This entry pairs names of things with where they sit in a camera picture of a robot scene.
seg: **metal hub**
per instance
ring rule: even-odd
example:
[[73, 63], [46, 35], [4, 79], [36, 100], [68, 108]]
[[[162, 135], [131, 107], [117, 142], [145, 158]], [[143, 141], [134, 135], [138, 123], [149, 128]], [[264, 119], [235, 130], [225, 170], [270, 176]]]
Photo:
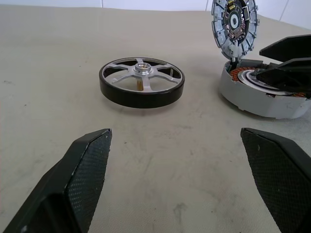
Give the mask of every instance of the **metal hub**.
[[134, 72], [138, 74], [150, 74], [152, 72], [151, 65], [146, 62], [137, 63], [134, 67]]
[[257, 80], [255, 70], [253, 69], [241, 71], [238, 74], [238, 78], [243, 84], [268, 94], [278, 96], [289, 96], [293, 94], [291, 92], [281, 91], [275, 87], [269, 86], [268, 84]]
[[232, 29], [236, 29], [239, 26], [240, 20], [239, 20], [239, 15], [236, 14], [235, 12], [232, 12], [229, 16], [229, 26]]
[[[117, 78], [109, 76], [119, 71], [127, 71]], [[115, 86], [117, 83], [127, 79], [136, 78], [137, 90], [131, 90], [123, 87], [117, 87], [132, 92], [161, 92], [170, 90], [182, 82], [183, 74], [175, 66], [152, 58], [124, 58], [107, 64], [102, 72], [105, 80]], [[162, 90], [154, 91], [150, 86], [150, 79], [161, 78], [174, 84], [173, 87], [168, 87]]]

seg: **disassembled motor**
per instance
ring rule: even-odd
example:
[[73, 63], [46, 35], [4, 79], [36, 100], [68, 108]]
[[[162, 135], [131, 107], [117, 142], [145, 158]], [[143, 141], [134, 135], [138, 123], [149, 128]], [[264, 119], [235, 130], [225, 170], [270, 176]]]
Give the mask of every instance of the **disassembled motor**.
[[133, 108], [171, 104], [181, 97], [185, 83], [185, 75], [176, 66], [145, 57], [110, 62], [102, 67], [99, 77], [104, 96]]
[[297, 118], [311, 106], [311, 35], [287, 37], [260, 51], [280, 65], [242, 59], [254, 48], [255, 0], [214, 0], [212, 29], [217, 46], [230, 59], [219, 90], [241, 110], [263, 117]]

